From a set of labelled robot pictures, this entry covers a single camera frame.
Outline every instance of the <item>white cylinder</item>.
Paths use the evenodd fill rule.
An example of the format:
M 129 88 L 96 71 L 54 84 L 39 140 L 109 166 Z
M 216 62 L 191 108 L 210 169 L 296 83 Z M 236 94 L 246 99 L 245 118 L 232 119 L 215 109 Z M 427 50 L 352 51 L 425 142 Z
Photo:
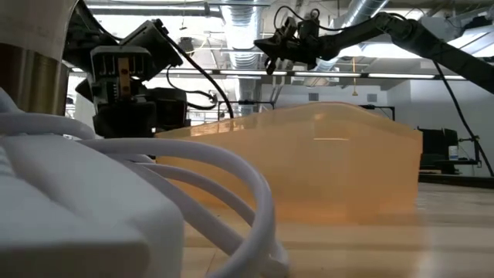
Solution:
M 0 1 L 0 43 L 62 60 L 77 0 Z

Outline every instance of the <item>wire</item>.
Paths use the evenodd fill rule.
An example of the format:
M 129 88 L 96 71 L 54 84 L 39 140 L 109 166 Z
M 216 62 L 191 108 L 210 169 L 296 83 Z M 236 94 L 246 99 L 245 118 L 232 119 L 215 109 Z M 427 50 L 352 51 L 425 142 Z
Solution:
M 293 13 L 293 15 L 294 15 L 295 17 L 297 17 L 298 19 L 300 19 L 300 20 L 302 20 L 302 21 L 304 21 L 304 22 L 306 22 L 306 21 L 311 21 L 311 20 L 312 20 L 312 19 L 305 19 L 305 18 L 303 18 L 302 16 L 298 15 L 298 14 L 297 14 L 297 13 L 296 13 L 296 12 L 295 12 L 292 8 L 290 8 L 289 6 L 287 6 L 287 5 L 283 5 L 283 6 L 279 7 L 279 8 L 278 8 L 278 10 L 277 10 L 277 11 L 276 11 L 276 13 L 275 13 L 275 17 L 274 17 L 273 22 L 272 22 L 272 23 L 273 23 L 273 25 L 275 26 L 275 29 L 278 29 L 278 27 L 276 27 L 276 19 L 278 18 L 278 14 L 279 14 L 279 12 L 280 12 L 282 9 L 284 9 L 284 8 L 288 9 L 289 11 L 291 11 L 291 13 Z M 318 19 L 318 18 L 319 18 L 319 15 L 320 15 L 320 10 L 319 10 L 318 8 L 314 8 L 314 9 L 311 11 L 311 14 L 312 14 L 312 12 L 318 12 L 318 13 L 317 13 L 317 17 L 316 17 L 316 19 Z M 396 17 L 400 18 L 400 19 L 407 20 L 407 19 L 406 19 L 403 15 L 400 15 L 400 14 L 397 14 L 397 13 L 390 13 L 390 15 L 394 15 L 394 16 L 396 16 Z M 321 26 L 321 25 L 319 25 L 319 24 L 317 25 L 317 27 L 319 27 L 319 28 L 320 28 L 320 29 L 322 29 L 322 30 L 332 31 L 332 32 L 337 32 L 337 31 L 343 31 L 343 30 L 352 29 L 352 28 L 354 28 L 354 27 L 356 27 L 356 26 L 363 25 L 363 24 L 367 24 L 367 22 L 362 22 L 362 23 L 359 23 L 359 24 L 356 24 L 356 25 L 352 25 L 352 26 L 348 26 L 348 27 L 343 27 L 343 28 L 327 28 L 327 27 Z
M 216 88 L 216 90 L 219 92 L 219 94 L 222 96 L 223 101 L 226 104 L 226 107 L 228 108 L 228 114 L 230 115 L 230 118 L 233 119 L 233 108 L 232 104 L 230 103 L 230 100 L 228 100 L 228 97 L 226 96 L 225 92 L 223 89 L 216 83 L 216 81 L 208 74 L 206 73 L 201 66 L 199 66 L 191 57 L 187 55 L 187 53 L 180 47 L 178 44 L 170 38 L 166 33 L 162 32 L 161 35 L 196 69 L 201 73 L 213 86 Z
M 175 85 L 174 85 L 174 84 L 170 81 L 170 68 L 171 68 L 171 66 L 169 66 L 169 67 L 167 68 L 167 74 L 166 74 L 166 76 L 167 76 L 167 81 L 168 81 L 168 84 L 170 84 L 170 86 L 171 86 L 172 88 L 174 88 L 174 89 L 176 89 L 176 90 L 180 90 L 180 91 L 182 91 L 182 92 L 184 92 L 184 93 L 196 93 L 196 94 L 200 94 L 200 95 L 202 95 L 202 96 L 207 97 L 207 98 L 208 98 L 209 100 L 211 100 L 211 102 L 213 103 L 212 105 L 210 105 L 210 106 L 208 106 L 208 107 L 203 107 L 203 106 L 200 106 L 200 105 L 197 105 L 197 104 L 193 104 L 193 103 L 189 103 L 189 102 L 187 102 L 187 105 L 188 105 L 189 107 L 192 107 L 192 108 L 195 108 L 195 109 L 198 109 L 198 110 L 212 110 L 212 109 L 214 109 L 214 108 L 216 107 L 216 105 L 218 104 L 218 98 L 217 98 L 216 96 L 212 96 L 212 95 L 210 95 L 209 93 L 205 93 L 205 92 L 203 92 L 203 91 L 201 91 L 201 90 L 191 90 L 191 91 L 189 91 L 189 90 L 183 90 L 183 89 L 180 89 L 180 88 L 176 87 L 176 86 L 175 86 Z
M 434 62 L 435 68 L 439 72 L 439 76 L 441 76 L 442 82 L 446 85 L 446 89 L 448 90 L 449 95 L 453 99 L 453 103 L 455 104 L 456 111 L 458 111 L 458 115 L 460 116 L 460 119 L 462 120 L 463 126 L 465 126 L 465 129 L 469 133 L 470 137 L 475 138 L 475 135 L 473 134 L 472 129 L 470 128 L 469 124 L 466 122 L 465 117 L 463 116 L 462 109 L 460 108 L 460 105 L 459 105 L 458 101 L 456 100 L 456 97 L 455 97 L 455 94 L 453 93 L 453 90 L 452 90 L 451 86 L 449 86 L 448 81 L 446 80 L 445 74 L 442 72 L 442 69 L 439 66 L 439 64 L 435 61 L 433 61 L 433 62 Z M 479 146 L 480 154 L 482 155 L 482 158 L 484 159 L 484 162 L 486 163 L 487 169 L 489 170 L 489 174 L 491 175 L 491 177 L 494 177 L 494 171 L 492 171 L 491 164 L 489 162 L 489 159 L 486 156 L 486 153 L 484 152 L 484 149 L 482 148 L 482 145 L 478 141 L 474 141 L 474 144 L 477 144 Z
M 291 11 L 291 13 L 293 13 L 294 16 L 296 16 L 298 19 L 302 20 L 302 21 L 310 21 L 311 19 L 304 19 L 302 16 L 300 16 L 299 14 L 297 14 L 292 8 L 290 8 L 289 6 L 287 5 L 283 5 L 281 7 L 278 8 L 278 10 L 276 11 L 275 13 L 275 18 L 273 19 L 273 25 L 275 26 L 275 29 L 278 29 L 278 27 L 276 27 L 276 19 L 278 18 L 278 14 L 279 12 L 282 10 L 282 9 L 288 9 L 289 11 Z M 319 18 L 319 15 L 320 15 L 320 10 L 315 8 L 312 10 L 313 11 L 316 11 L 316 12 L 319 12 L 319 14 L 317 15 L 317 18 Z M 346 28 L 339 28 L 339 29 L 331 29 L 331 28 L 327 28 L 327 27 L 323 27 L 321 25 L 317 25 L 319 28 L 321 28 L 322 30 L 326 30 L 326 31 L 343 31 L 343 30 L 346 30 L 350 27 L 346 27 Z

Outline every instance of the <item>white wall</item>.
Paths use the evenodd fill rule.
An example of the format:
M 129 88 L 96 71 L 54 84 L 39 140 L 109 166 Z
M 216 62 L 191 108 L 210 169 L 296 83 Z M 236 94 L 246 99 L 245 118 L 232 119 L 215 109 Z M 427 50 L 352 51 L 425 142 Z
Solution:
M 262 100 L 268 101 L 271 96 L 272 85 L 263 84 L 262 85 Z M 321 86 L 321 87 L 306 87 L 306 86 L 284 86 L 278 101 L 276 102 L 277 107 L 288 107 L 292 105 L 308 103 L 309 93 L 318 93 L 319 101 L 342 101 L 346 103 L 353 103 L 357 105 L 362 104 L 373 104 L 379 106 L 387 105 L 387 94 L 386 91 L 381 91 L 379 86 L 357 86 L 358 96 L 352 96 L 354 88 L 348 86 L 341 89 L 340 86 Z M 377 102 L 368 103 L 367 94 L 376 93 Z
M 465 81 L 449 82 L 462 108 L 465 119 L 476 135 L 491 163 L 494 162 L 494 95 L 475 84 Z M 469 137 L 456 112 L 442 81 L 412 80 L 388 91 L 388 103 L 396 106 L 397 121 L 413 128 L 448 128 L 458 132 L 458 137 Z M 461 143 L 469 157 L 474 158 L 473 144 Z M 460 150 L 460 156 L 467 156 Z M 483 168 L 457 167 L 464 175 L 488 176 Z

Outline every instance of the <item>ceiling pipe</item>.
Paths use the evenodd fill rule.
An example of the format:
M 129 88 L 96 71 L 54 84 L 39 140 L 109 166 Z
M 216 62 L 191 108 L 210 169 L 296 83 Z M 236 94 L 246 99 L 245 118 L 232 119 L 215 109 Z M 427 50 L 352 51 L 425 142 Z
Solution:
M 377 14 L 388 2 L 389 0 L 352 0 L 348 6 L 348 12 L 341 17 L 334 19 L 331 23 L 331 27 L 335 29 L 344 28 L 364 22 Z M 334 58 L 330 61 L 319 60 L 314 71 L 329 71 L 334 67 L 337 61 L 338 58 Z M 306 78 L 303 81 L 303 85 L 314 86 L 319 80 L 320 78 Z
M 222 6 L 225 19 L 225 37 L 229 49 L 250 50 L 254 40 L 258 39 L 261 24 L 261 7 Z M 258 68 L 259 55 L 255 53 L 230 53 L 230 63 L 234 70 L 252 70 Z M 255 98 L 257 80 L 239 80 L 237 100 L 253 100 Z

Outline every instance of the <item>white plastic device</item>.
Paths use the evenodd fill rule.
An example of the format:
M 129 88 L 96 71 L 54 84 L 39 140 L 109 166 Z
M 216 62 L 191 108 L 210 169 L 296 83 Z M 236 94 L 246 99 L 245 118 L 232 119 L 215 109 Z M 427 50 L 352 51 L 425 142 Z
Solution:
M 184 219 L 231 256 L 208 277 L 287 275 L 288 256 L 274 236 L 269 186 L 236 154 L 187 141 L 94 139 L 92 129 L 76 120 L 23 113 L 2 90 L 0 112 L 0 147 L 5 150 L 0 152 L 0 196 L 9 200 L 0 212 L 0 226 L 8 227 L 0 229 L 0 270 L 14 273 L 9 266 L 35 264 L 33 254 L 46 253 L 47 261 L 63 259 L 70 267 L 23 267 L 17 276 L 87 277 L 93 271 L 105 277 L 179 277 Z M 142 154 L 194 159 L 225 169 L 249 186 L 256 211 L 206 177 L 154 164 Z M 199 187 L 236 210 L 252 227 L 246 239 L 166 178 Z M 9 193 L 14 184 L 22 184 L 25 192 Z M 23 200 L 35 198 L 32 195 L 33 204 L 39 205 L 22 207 Z M 75 263 L 95 254 L 87 264 Z M 5 263 L 9 260 L 17 264 Z

